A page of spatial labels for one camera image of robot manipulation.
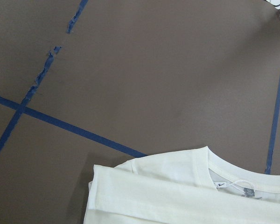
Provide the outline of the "cream long sleeve cat shirt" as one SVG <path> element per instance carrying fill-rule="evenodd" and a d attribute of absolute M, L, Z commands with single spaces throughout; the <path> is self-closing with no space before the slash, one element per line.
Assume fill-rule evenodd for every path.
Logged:
<path fill-rule="evenodd" d="M 280 224 L 280 175 L 239 168 L 208 147 L 93 171 L 86 224 Z"/>

